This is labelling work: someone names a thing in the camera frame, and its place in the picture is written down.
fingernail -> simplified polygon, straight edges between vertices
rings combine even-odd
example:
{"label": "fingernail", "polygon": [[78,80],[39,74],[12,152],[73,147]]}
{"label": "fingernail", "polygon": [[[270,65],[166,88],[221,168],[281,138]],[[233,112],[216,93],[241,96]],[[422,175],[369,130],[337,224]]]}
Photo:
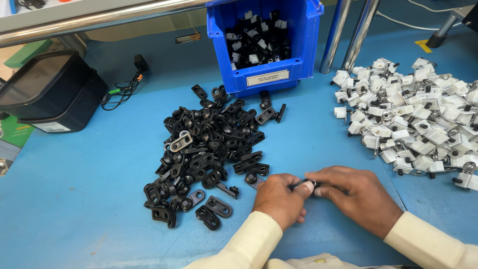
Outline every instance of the fingernail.
{"label": "fingernail", "polygon": [[304,184],[309,188],[311,193],[314,191],[314,185],[312,184],[312,182],[307,181]]}
{"label": "fingernail", "polygon": [[322,193],[320,192],[320,188],[315,189],[314,195],[318,197],[322,197]]}

hand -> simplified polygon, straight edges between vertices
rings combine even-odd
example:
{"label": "hand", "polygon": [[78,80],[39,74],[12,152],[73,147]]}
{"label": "hand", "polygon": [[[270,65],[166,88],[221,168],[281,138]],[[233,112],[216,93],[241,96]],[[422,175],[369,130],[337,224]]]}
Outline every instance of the hand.
{"label": "hand", "polygon": [[271,175],[257,186],[256,201],[252,212],[259,211],[271,216],[285,231],[295,222],[303,223],[307,212],[304,201],[312,194],[311,182],[299,185],[291,191],[287,185],[296,184],[300,179],[291,174]]}
{"label": "hand", "polygon": [[371,171],[332,166],[305,176],[323,183],[315,189],[316,196],[331,200],[345,216],[382,240],[403,214]]}

black container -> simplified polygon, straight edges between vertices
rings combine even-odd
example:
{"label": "black container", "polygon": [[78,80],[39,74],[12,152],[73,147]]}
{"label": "black container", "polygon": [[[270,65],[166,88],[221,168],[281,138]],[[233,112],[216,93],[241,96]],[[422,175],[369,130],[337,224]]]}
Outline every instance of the black container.
{"label": "black container", "polygon": [[19,119],[57,117],[91,74],[76,50],[38,54],[0,88],[0,111]]}
{"label": "black container", "polygon": [[82,130],[96,111],[108,86],[98,76],[96,70],[65,112],[61,115],[39,120],[18,119],[18,123],[29,124],[46,133],[72,133]]}

bin label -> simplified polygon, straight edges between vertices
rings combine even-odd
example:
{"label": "bin label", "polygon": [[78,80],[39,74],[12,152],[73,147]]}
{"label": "bin label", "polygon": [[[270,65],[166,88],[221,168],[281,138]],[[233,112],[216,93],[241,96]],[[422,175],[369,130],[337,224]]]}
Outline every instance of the bin label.
{"label": "bin label", "polygon": [[278,81],[278,80],[282,80],[282,79],[288,79],[288,78],[289,78],[289,71],[287,71],[287,70],[282,70],[282,71],[267,73],[267,74],[263,74],[263,75],[248,77],[247,78],[247,87],[254,86],[254,85],[257,85],[257,84],[272,82],[272,81]]}
{"label": "bin label", "polygon": [[59,123],[38,123],[33,125],[49,133],[71,131]]}

white cable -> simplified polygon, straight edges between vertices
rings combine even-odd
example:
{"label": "white cable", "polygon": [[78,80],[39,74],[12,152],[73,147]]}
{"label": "white cable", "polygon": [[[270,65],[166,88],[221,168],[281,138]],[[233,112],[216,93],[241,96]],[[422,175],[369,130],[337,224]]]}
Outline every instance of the white cable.
{"label": "white cable", "polygon": [[[392,18],[390,18],[390,17],[388,17],[388,16],[386,16],[386,15],[380,13],[380,11],[377,11],[376,14],[379,15],[379,16],[384,17],[384,18],[387,19],[387,20],[391,20],[392,22],[396,22],[396,23],[399,23],[399,24],[401,24],[401,25],[408,26],[408,27],[410,27],[410,28],[414,28],[414,29],[418,29],[418,30],[438,31],[438,28],[423,28],[423,27],[418,27],[418,26],[409,25],[409,24],[406,24],[406,23],[404,23],[404,22],[400,22],[400,21],[398,21],[398,20],[394,20],[394,19],[392,19]],[[457,25],[460,25],[460,24],[461,24],[461,22],[459,22],[459,23],[457,23],[457,24],[454,24],[453,27],[455,27],[455,26],[457,26]]]}
{"label": "white cable", "polygon": [[428,8],[428,7],[424,6],[424,5],[422,5],[422,4],[419,4],[419,3],[417,3],[417,2],[413,2],[412,0],[407,0],[407,1],[409,1],[410,3],[412,3],[412,4],[414,4],[414,5],[417,5],[417,6],[419,6],[419,7],[422,7],[422,8],[424,8],[424,9],[428,10],[428,11],[431,11],[431,12],[446,12],[446,11],[452,11],[452,10],[453,10],[453,9],[447,9],[447,10],[432,10],[432,9],[430,9],[430,8]]}

